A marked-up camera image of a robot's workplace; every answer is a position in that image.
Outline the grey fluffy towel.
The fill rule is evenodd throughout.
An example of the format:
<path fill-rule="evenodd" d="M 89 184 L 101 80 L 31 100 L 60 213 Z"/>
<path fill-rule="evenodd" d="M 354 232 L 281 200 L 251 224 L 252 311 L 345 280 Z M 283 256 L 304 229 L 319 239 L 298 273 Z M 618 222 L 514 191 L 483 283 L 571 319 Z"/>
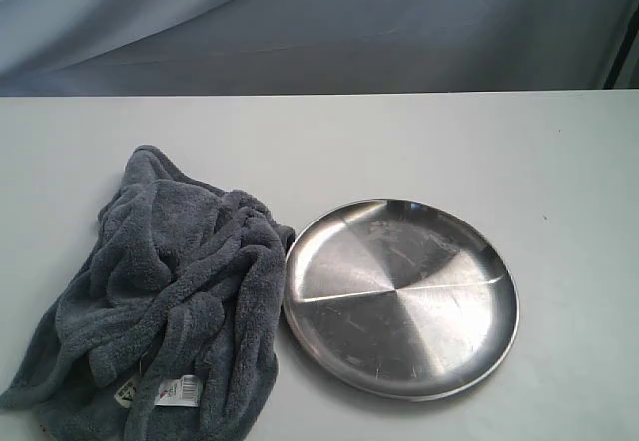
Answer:
<path fill-rule="evenodd" d="M 294 231 L 141 146 L 1 395 L 53 440 L 242 440 L 274 387 Z"/>

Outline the round stainless steel plate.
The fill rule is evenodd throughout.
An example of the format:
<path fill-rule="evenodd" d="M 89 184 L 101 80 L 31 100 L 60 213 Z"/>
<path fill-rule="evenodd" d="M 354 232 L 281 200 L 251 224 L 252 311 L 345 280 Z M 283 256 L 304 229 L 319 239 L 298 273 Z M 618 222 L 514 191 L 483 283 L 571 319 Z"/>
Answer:
<path fill-rule="evenodd" d="M 356 201 L 310 223 L 287 254 L 284 315 L 341 382 L 430 401 L 486 380 L 515 341 L 516 284 L 490 242 L 435 207 Z"/>

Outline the blue-grey backdrop cloth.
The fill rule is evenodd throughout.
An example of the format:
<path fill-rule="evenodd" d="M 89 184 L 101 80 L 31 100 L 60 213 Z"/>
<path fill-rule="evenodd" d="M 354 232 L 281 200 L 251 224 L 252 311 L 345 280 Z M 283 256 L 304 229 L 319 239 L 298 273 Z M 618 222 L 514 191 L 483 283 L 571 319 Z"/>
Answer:
<path fill-rule="evenodd" d="M 638 0 L 1 0 L 5 96 L 599 89 Z"/>

